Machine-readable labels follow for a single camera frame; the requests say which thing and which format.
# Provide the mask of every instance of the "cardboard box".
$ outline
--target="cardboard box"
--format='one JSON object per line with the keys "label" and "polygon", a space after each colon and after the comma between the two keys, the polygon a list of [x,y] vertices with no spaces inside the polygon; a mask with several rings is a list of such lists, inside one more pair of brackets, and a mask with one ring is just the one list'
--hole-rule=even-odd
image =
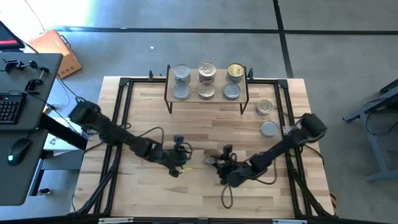
{"label": "cardboard box", "polygon": [[29,44],[40,53],[61,53],[63,59],[58,74],[61,78],[81,69],[76,56],[70,50],[70,44],[57,31],[50,30],[29,41]]}

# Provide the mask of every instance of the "gold can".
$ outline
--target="gold can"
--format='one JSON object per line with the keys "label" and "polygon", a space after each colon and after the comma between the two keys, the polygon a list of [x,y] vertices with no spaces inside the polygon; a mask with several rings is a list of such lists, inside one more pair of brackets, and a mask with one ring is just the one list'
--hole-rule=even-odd
{"label": "gold can", "polygon": [[226,79],[231,83],[239,83],[244,77],[244,68],[239,63],[232,63],[226,70]]}

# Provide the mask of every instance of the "desk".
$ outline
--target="desk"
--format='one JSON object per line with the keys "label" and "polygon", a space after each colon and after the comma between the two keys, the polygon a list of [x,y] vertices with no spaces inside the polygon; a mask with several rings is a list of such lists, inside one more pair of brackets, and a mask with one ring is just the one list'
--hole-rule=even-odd
{"label": "desk", "polygon": [[[18,123],[15,125],[0,125],[0,180],[2,180],[2,184],[0,184],[0,205],[22,205],[25,202],[35,168],[42,155],[47,134],[52,133],[75,146],[79,146],[81,149],[85,148],[86,139],[43,114],[45,102],[49,97],[62,60],[62,54],[0,53],[0,58],[5,60],[18,59],[24,64],[34,60],[39,67],[49,69],[49,72],[43,76],[43,85],[36,88],[36,91],[40,93],[36,96],[42,100],[27,95]],[[3,69],[3,66],[5,64],[0,62],[0,69]],[[23,71],[12,69],[10,73],[1,72],[0,91],[24,91],[27,82],[33,78],[39,78],[40,73],[40,70],[30,67],[26,67]],[[27,151],[27,155],[18,166],[10,166],[7,163],[7,156],[11,146],[18,139],[26,138],[31,131],[29,139],[32,140],[32,145]]]}
{"label": "desk", "polygon": [[[105,77],[99,96],[98,103],[102,112],[109,117],[113,113],[119,79],[120,77]],[[165,129],[166,147],[173,145],[174,134],[183,135],[194,148],[192,159],[186,165],[192,169],[173,178],[166,168],[143,161],[124,145],[111,216],[293,218],[284,156],[277,158],[276,183],[263,185],[256,181],[246,181],[233,189],[234,206],[231,209],[225,209],[221,204],[223,187],[215,169],[203,163],[204,149],[222,150],[224,144],[232,144],[238,160],[242,161],[280,141],[281,136],[265,138],[259,131],[265,119],[279,124],[277,108],[274,106],[268,116],[259,116],[255,112],[256,103],[260,99],[267,98],[276,105],[273,86],[250,84],[250,101],[243,115],[238,113],[239,105],[204,103],[179,103],[175,105],[174,112],[169,114],[164,105],[164,88],[163,83],[134,84],[127,120],[132,124],[129,131],[140,134],[154,126],[162,126]],[[294,115],[310,112],[304,81],[289,80],[289,90]],[[118,124],[121,122],[122,111],[123,106]],[[160,141],[158,132],[154,131],[148,136]],[[91,139],[88,147],[99,141]],[[318,144],[311,146],[318,149]],[[106,146],[98,147],[84,156],[74,197],[77,209],[98,185],[105,148]],[[304,150],[302,159],[309,189],[325,210],[333,213],[322,160],[309,150]],[[274,172],[270,166],[261,180],[272,180]],[[105,189],[102,209],[107,196],[108,189]],[[298,196],[303,210],[300,191]]]}

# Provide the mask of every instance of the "keyboard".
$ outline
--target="keyboard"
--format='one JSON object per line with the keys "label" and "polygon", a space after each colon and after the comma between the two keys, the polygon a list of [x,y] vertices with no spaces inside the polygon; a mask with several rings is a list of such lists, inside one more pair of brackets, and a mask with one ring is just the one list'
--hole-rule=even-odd
{"label": "keyboard", "polygon": [[26,93],[0,93],[0,124],[17,124]]}

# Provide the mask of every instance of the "black desk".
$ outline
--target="black desk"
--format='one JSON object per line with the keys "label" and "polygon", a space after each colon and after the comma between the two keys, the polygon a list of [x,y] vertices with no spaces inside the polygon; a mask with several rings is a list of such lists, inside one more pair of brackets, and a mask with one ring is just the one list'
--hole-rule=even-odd
{"label": "black desk", "polygon": [[[47,67],[50,72],[44,75],[44,84],[36,89],[40,93],[36,96],[47,101],[62,60],[62,54],[0,53],[0,58],[18,59],[24,64],[34,60],[39,67]],[[1,61],[0,59],[0,69],[3,69],[4,64]],[[10,73],[0,72],[0,91],[24,91],[27,82],[39,76],[40,71],[30,67],[25,68],[24,71],[13,69]],[[0,184],[0,206],[22,205],[25,202],[48,133],[80,149],[84,150],[86,147],[85,138],[43,114],[44,106],[43,101],[27,95],[18,124],[0,125],[0,180],[2,182]],[[7,156],[11,146],[18,139],[26,138],[31,131],[29,139],[32,140],[32,145],[25,159],[18,166],[10,166],[7,163]]]}

